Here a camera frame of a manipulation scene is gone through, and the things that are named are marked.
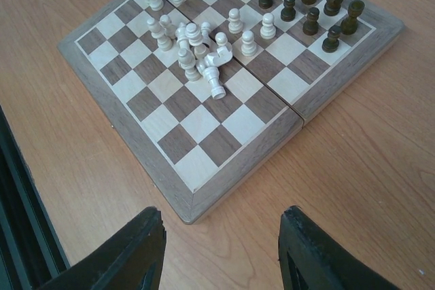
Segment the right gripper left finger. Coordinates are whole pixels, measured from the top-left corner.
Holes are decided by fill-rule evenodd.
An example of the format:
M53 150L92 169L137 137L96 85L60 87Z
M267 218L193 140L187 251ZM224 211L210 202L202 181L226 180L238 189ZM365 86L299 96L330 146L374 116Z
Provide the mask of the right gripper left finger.
M161 212L143 209L79 263L42 289L158 289L167 233Z

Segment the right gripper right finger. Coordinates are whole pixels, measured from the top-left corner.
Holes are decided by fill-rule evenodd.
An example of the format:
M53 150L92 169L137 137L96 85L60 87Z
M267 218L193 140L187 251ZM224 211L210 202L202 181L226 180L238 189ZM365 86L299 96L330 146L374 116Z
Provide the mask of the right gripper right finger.
M299 206L281 215L278 254L284 289L397 289L356 259Z

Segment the wooden folding chess board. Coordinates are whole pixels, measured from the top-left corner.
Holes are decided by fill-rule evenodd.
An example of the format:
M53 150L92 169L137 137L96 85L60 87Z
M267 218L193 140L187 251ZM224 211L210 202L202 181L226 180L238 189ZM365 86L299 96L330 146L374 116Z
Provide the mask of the wooden folding chess board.
M180 219L194 223L404 30L367 0L113 0L59 50Z

